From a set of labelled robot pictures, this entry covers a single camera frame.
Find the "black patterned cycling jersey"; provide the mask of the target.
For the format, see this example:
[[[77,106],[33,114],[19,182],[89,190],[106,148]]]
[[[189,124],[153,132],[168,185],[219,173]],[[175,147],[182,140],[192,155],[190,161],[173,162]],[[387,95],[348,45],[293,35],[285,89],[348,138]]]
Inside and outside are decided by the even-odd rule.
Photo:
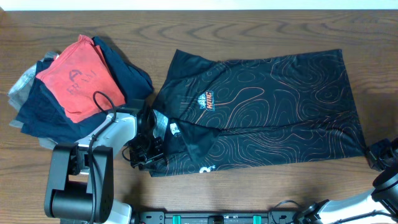
[[[152,105],[165,118],[153,177],[362,156],[340,49],[212,61],[177,50]]]

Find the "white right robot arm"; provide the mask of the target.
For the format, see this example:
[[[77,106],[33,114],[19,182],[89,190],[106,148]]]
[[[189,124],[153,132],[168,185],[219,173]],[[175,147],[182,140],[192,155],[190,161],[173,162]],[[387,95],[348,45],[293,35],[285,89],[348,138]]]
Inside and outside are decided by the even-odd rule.
[[[315,203],[294,223],[397,223],[397,139],[383,139],[366,149],[370,168],[380,174],[373,188],[344,199]]]

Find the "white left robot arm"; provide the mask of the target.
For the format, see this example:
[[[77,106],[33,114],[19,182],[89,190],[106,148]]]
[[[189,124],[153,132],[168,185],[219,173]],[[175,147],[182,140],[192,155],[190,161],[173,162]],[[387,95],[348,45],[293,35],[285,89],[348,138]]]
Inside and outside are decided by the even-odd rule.
[[[132,207],[114,198],[114,157],[129,150],[132,167],[150,166],[164,156],[154,137],[153,110],[120,108],[103,124],[72,144],[52,152],[44,212],[61,223],[139,223]]]

